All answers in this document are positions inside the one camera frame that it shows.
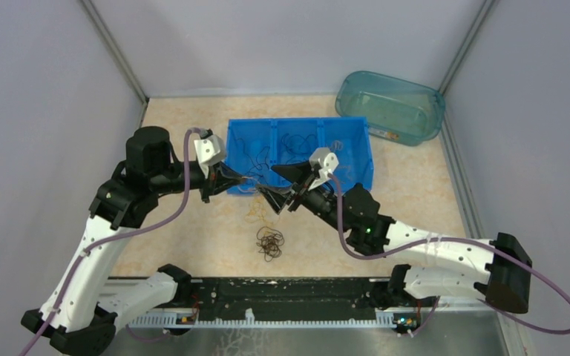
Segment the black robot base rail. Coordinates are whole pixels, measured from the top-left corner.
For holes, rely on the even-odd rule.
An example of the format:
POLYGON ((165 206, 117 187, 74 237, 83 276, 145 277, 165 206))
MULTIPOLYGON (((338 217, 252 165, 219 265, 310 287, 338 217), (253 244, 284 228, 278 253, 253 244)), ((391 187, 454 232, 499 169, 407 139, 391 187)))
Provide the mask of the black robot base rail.
POLYGON ((241 321, 251 310, 260 322, 374 320, 392 308, 423 311, 435 297, 417 300, 385 277, 203 277, 164 305, 197 312, 199 321, 241 321))

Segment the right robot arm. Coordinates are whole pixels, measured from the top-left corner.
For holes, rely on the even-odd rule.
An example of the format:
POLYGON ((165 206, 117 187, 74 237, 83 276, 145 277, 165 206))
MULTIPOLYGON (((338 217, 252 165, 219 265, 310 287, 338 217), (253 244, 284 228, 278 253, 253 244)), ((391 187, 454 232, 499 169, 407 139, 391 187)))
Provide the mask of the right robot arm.
POLYGON ((257 185, 276 213, 304 207, 336 231, 357 259, 393 255, 397 264, 388 283, 393 303, 413 299, 466 297, 514 314, 528 312, 531 258, 519 240, 503 232, 493 240, 444 237, 380 214, 380 203, 360 183, 343 191, 322 183, 311 186, 309 163, 276 165, 288 187, 257 185))

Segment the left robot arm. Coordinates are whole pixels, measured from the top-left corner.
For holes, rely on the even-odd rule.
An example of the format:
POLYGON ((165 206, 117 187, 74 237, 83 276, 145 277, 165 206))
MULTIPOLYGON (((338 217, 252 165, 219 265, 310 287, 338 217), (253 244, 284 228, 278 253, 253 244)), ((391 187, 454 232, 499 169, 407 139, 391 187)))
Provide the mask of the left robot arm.
POLYGON ((59 284, 40 308, 22 317, 33 339, 45 337, 62 355, 100 355, 119 330, 149 310, 169 303, 194 308, 191 275, 172 264, 114 297, 100 293, 129 240, 148 232, 145 218, 161 197, 181 194, 186 205, 190 191, 197 190, 209 202, 243 182, 225 158, 225 142, 209 129, 186 131, 182 158, 165 128, 137 129, 125 144, 124 160, 98 188, 59 284))

